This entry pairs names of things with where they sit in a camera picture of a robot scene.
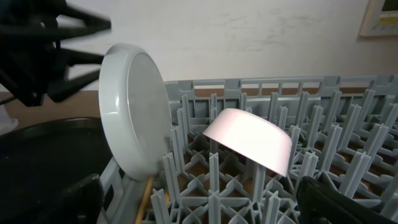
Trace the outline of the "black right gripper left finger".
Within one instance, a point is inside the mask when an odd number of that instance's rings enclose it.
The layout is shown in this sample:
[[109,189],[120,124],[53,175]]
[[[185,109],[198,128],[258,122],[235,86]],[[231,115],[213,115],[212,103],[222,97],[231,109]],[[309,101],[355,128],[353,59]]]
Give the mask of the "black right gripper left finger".
[[62,190],[39,210],[33,224],[96,223],[103,208],[104,190],[98,174],[90,174]]

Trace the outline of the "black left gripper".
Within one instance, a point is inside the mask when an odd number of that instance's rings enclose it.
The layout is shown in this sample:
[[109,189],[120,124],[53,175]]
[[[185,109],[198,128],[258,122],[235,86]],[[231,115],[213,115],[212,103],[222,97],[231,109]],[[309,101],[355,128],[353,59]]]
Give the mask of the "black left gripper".
[[[1,28],[53,28],[57,29],[59,39],[111,29],[109,18],[66,5],[65,1],[1,0]],[[83,24],[57,28],[59,15]],[[101,65],[104,55],[59,48],[59,41],[1,36],[1,84],[24,105],[40,106],[46,93],[59,103],[99,79],[100,69],[73,79],[68,78],[68,69],[75,65]]]

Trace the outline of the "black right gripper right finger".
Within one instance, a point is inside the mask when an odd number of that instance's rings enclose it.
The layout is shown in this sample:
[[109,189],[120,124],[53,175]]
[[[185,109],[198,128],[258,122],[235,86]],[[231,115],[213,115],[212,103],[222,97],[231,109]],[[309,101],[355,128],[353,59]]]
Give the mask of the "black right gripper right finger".
[[302,177],[296,193],[300,223],[394,224],[312,177]]

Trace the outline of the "wooden chopstick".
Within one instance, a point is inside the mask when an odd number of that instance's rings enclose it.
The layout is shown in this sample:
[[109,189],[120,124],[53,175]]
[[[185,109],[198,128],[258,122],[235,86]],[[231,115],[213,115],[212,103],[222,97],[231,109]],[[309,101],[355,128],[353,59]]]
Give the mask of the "wooden chopstick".
[[149,180],[147,181],[146,187],[145,187],[144,194],[142,196],[142,200],[141,200],[139,209],[137,211],[137,215],[136,215],[134,224],[141,224],[141,221],[145,214],[146,206],[148,204],[148,201],[149,201],[149,198],[151,195],[153,183],[154,183],[154,178],[153,177],[149,178]]

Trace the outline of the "grey plate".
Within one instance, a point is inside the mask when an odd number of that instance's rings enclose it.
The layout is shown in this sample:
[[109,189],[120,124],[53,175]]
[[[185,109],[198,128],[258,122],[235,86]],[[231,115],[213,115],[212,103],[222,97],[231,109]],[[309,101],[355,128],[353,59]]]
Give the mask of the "grey plate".
[[171,149],[172,119],[164,81],[141,47],[115,44],[99,73],[103,130],[116,162],[131,179],[144,180],[162,168]]

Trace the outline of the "pink bowl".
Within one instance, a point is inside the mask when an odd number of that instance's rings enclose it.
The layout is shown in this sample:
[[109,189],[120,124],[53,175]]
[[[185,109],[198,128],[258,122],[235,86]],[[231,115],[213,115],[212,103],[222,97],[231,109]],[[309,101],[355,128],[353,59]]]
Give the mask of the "pink bowl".
[[227,108],[210,123],[203,135],[281,176],[288,173],[292,140],[278,126],[261,117]]

